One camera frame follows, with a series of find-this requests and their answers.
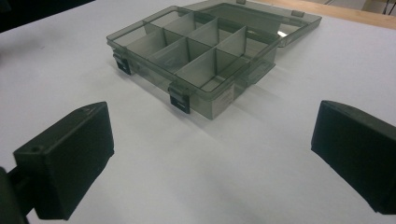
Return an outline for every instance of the compartment box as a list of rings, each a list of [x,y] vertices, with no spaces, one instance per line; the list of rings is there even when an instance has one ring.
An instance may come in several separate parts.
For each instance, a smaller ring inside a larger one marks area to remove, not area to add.
[[[107,44],[119,69],[167,91],[184,112],[213,119],[275,66],[278,47],[320,20],[249,1],[205,1],[166,8],[109,35]]]

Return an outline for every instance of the wooden surface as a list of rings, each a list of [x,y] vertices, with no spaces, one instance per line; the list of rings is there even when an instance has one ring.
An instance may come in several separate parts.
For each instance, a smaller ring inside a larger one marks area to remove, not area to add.
[[[265,4],[279,7],[293,8],[318,15],[331,16],[338,19],[356,21],[374,26],[385,27],[396,30],[396,17],[381,15],[373,12],[360,11],[355,9],[326,6],[305,1],[290,0],[256,0]]]

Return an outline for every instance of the white table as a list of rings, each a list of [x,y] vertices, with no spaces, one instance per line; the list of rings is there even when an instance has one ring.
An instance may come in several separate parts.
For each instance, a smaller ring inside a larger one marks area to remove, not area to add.
[[[189,3],[97,0],[0,34],[0,165],[11,170],[14,150],[72,110],[107,101],[115,155],[70,224],[395,223],[310,141],[321,100],[396,125],[396,31],[323,17],[208,120],[123,74],[106,44],[127,25]]]

